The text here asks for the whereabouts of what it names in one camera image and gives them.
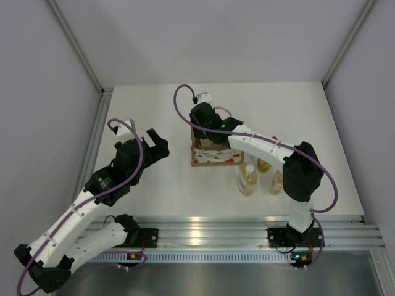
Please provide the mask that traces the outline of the burlap watermelon canvas bag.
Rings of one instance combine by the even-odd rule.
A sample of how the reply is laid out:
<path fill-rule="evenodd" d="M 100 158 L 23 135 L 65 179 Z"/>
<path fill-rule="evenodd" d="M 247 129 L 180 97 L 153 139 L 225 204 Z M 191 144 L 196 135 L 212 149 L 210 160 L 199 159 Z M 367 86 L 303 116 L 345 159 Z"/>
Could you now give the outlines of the burlap watermelon canvas bag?
<path fill-rule="evenodd" d="M 233 131 L 242 124 L 231 116 L 222 119 L 220 131 Z M 193 128 L 191 128 L 191 165 L 210 166 L 210 165 L 240 165 L 244 162 L 244 152 L 232 149 L 228 143 L 228 136 L 221 134 L 221 139 L 196 139 Z"/>

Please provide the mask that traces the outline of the amber bottle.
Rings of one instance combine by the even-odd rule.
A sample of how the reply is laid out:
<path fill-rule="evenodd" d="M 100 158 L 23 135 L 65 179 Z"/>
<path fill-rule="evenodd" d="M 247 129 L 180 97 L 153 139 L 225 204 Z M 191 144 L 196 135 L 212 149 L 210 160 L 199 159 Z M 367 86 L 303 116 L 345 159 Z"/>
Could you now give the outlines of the amber bottle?
<path fill-rule="evenodd" d="M 244 196 L 250 196 L 257 184 L 256 168 L 251 163 L 242 163 L 239 166 L 237 185 Z"/>
<path fill-rule="evenodd" d="M 283 174 L 277 170 L 270 184 L 270 193 L 278 195 L 283 190 Z"/>

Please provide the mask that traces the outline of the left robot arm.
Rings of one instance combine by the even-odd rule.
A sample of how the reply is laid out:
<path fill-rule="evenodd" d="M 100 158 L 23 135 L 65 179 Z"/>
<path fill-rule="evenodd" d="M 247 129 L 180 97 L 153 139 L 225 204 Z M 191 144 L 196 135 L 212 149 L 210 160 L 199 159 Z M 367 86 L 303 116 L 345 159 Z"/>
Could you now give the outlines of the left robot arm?
<path fill-rule="evenodd" d="M 153 140 L 129 135 L 115 144 L 116 154 L 108 166 L 93 173 L 70 208 L 50 229 L 31 244 L 20 244 L 14 254 L 39 289 L 51 293 L 62 287 L 84 263 L 112 247 L 139 247 L 140 226 L 131 215 L 122 214 L 101 230 L 80 238 L 100 215 L 139 183 L 144 169 L 170 155 L 168 141 L 154 129 Z"/>

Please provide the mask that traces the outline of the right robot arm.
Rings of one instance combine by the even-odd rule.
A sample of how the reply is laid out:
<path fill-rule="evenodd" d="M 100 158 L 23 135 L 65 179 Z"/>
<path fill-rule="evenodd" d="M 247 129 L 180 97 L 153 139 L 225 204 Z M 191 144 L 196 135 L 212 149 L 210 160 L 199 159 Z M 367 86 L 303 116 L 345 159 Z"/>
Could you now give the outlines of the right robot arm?
<path fill-rule="evenodd" d="M 287 149 L 280 141 L 264 141 L 261 134 L 254 133 L 241 121 L 233 117 L 223 120 L 210 103 L 199 103 L 197 99 L 189 117 L 198 139 L 246 152 L 280 171 L 283 190 L 291 198 L 285 237 L 295 245 L 308 240 L 313 225 L 309 202 L 323 177 L 312 145 L 303 141 Z"/>

